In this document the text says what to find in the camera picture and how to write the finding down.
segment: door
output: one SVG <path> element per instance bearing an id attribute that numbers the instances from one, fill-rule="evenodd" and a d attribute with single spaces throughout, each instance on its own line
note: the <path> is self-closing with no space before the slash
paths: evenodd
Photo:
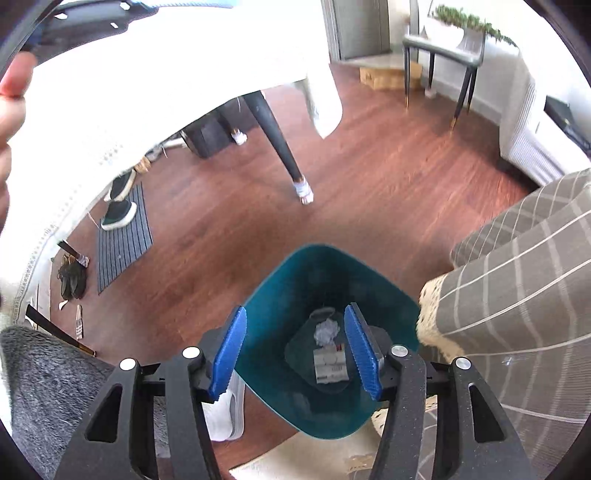
<path id="1" fill-rule="evenodd" d="M 340 59 L 390 51 L 388 0 L 333 0 Z"/>

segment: reddish brown floor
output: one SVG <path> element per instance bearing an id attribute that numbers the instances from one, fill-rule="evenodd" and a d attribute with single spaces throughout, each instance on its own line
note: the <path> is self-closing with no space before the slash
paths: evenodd
<path id="1" fill-rule="evenodd" d="M 141 176 L 154 245 L 100 296 L 91 263 L 81 301 L 83 341 L 100 358 L 146 364 L 175 355 L 309 242 L 351 253 L 418 298 L 427 280 L 451 269 L 457 241 L 533 189 L 500 161 L 498 128 L 482 117 L 462 113 L 450 135 L 454 102 L 416 91 L 406 111 L 401 91 L 374 92 L 352 67 L 333 73 L 343 120 L 325 140 L 300 92 L 267 92 L 314 189 L 312 205 L 299 204 L 260 129 L 209 160 L 171 150 Z M 93 209 L 97 221 L 104 210 Z M 93 256 L 96 235 L 85 219 L 69 242 Z M 75 304 L 57 310 L 53 281 L 51 319 L 74 335 Z M 245 415 L 243 438 L 216 445 L 226 475 L 294 433 L 252 394 Z"/>

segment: silver screw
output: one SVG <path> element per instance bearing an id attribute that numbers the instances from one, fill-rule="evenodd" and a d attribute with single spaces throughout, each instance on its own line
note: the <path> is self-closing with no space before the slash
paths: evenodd
<path id="1" fill-rule="evenodd" d="M 131 370 L 133 367 L 135 367 L 135 360 L 133 358 L 126 358 L 119 364 L 119 368 L 125 371 Z"/>
<path id="2" fill-rule="evenodd" d="M 460 358 L 456 359 L 456 366 L 462 370 L 468 370 L 472 364 L 467 358 L 461 356 Z"/>
<path id="3" fill-rule="evenodd" d="M 392 355 L 394 356 L 407 356 L 408 348 L 406 348 L 404 345 L 394 345 L 390 352 L 392 352 Z"/>
<path id="4" fill-rule="evenodd" d="M 183 357 L 185 358 L 197 358 L 201 354 L 201 350 L 196 346 L 188 346 L 183 350 Z"/>

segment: wall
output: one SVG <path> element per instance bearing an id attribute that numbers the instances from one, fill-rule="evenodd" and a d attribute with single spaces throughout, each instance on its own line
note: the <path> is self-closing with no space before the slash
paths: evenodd
<path id="1" fill-rule="evenodd" d="M 420 18 L 427 14 L 430 0 L 419 0 Z M 450 7 L 480 16 L 511 37 L 519 46 L 528 65 L 539 72 L 547 94 L 570 104 L 575 120 L 591 139 L 591 87 L 587 84 L 574 58 L 552 27 L 523 0 L 444 0 Z M 408 11 L 408 0 L 389 0 L 391 15 L 398 19 Z M 391 43 L 400 43 L 404 32 L 400 20 L 390 19 Z M 478 71 L 473 107 L 498 123 L 511 88 L 519 50 L 506 43 L 488 40 L 485 61 Z M 428 69 L 428 54 L 419 62 Z M 434 86 L 444 95 L 457 99 L 464 69 L 449 60 L 437 57 Z"/>

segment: white plant pot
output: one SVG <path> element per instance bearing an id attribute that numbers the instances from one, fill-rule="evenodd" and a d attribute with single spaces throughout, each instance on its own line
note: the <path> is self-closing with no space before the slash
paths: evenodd
<path id="1" fill-rule="evenodd" d="M 443 48 L 457 48 L 464 38 L 464 30 L 446 25 L 435 18 L 425 19 L 425 32 L 429 40 Z"/>

